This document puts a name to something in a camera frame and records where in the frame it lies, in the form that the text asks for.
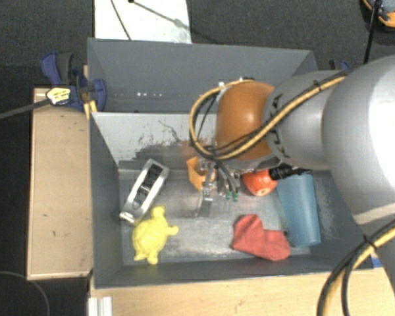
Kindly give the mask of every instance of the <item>yellow rubber toy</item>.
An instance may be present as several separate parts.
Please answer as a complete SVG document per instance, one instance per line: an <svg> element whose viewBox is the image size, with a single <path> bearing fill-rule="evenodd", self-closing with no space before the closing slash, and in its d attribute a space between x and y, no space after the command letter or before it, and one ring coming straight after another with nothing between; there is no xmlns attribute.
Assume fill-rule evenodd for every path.
<svg viewBox="0 0 395 316"><path fill-rule="evenodd" d="M164 206L155 206L151 218L139 223L133 230L135 261L147 259L151 265L158 263L158 253L164 248L167 238L178 233L177 226L169 226L165 219Z"/></svg>

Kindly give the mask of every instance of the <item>wooden table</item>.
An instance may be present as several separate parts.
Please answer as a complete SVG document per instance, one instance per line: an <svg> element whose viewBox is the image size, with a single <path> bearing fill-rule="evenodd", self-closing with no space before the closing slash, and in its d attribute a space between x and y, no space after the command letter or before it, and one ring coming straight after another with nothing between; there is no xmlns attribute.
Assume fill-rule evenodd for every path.
<svg viewBox="0 0 395 316"><path fill-rule="evenodd" d="M36 89L34 100L45 90ZM26 274L30 280L86 277L92 267L92 222L86 116L66 107L34 111ZM113 299L113 315L314 315L327 274L96 290ZM357 271L352 315L395 315L382 269ZM336 294L329 315L340 315Z"/></svg>

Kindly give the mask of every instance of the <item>white paper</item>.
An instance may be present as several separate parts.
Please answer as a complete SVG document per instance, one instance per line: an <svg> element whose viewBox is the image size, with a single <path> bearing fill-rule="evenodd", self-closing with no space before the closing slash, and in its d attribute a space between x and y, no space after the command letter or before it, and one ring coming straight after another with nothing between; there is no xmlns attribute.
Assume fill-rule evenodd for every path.
<svg viewBox="0 0 395 316"><path fill-rule="evenodd" d="M186 0L113 0L132 40L191 43ZM127 40L111 0L95 0L95 37Z"/></svg>

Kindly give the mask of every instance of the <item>blue plastic cup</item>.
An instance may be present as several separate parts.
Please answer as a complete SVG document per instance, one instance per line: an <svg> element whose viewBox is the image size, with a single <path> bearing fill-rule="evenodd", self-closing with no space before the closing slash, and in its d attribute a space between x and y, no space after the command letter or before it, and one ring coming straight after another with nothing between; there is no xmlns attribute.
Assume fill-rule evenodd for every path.
<svg viewBox="0 0 395 316"><path fill-rule="evenodd" d="M292 246L320 244L321 233L312 175L294 175L278 180L276 190L288 223Z"/></svg>

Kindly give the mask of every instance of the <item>red towel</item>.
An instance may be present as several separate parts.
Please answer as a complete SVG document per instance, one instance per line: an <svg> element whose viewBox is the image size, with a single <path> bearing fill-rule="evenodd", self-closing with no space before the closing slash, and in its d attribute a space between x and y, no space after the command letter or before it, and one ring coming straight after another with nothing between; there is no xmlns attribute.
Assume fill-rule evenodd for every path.
<svg viewBox="0 0 395 316"><path fill-rule="evenodd" d="M290 244L281 230L264 230L257 215L246 215L234 227L232 247L263 259L279 261L291 252Z"/></svg>

